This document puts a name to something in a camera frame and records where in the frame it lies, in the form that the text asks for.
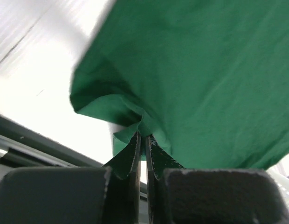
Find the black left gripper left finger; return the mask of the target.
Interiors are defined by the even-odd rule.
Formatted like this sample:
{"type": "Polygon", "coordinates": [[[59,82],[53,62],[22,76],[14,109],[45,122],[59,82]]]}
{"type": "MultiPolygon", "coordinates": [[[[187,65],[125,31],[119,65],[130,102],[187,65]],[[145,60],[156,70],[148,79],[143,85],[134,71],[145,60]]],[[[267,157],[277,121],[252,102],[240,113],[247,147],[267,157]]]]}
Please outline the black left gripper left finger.
{"type": "Polygon", "coordinates": [[[0,181],[0,224],[136,224],[139,133],[102,167],[16,168],[0,181]]]}

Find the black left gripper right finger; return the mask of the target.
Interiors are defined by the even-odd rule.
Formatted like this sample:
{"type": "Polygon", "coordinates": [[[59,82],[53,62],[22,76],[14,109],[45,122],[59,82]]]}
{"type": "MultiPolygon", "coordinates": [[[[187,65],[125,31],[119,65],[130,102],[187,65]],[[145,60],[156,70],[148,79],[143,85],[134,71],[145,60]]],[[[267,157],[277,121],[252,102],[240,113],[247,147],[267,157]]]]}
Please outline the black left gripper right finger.
{"type": "Polygon", "coordinates": [[[186,169],[145,139],[151,224],[289,224],[273,178],[259,169],[186,169]]]}

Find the dark green t-shirt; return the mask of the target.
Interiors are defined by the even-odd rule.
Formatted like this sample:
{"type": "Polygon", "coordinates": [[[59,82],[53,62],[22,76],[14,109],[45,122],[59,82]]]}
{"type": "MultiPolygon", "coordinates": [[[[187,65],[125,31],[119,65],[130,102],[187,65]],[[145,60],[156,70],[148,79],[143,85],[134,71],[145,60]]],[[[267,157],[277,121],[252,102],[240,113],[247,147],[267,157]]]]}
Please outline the dark green t-shirt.
{"type": "Polygon", "coordinates": [[[118,0],[77,65],[76,113],[187,168],[267,169],[289,154],[289,0],[118,0]]]}

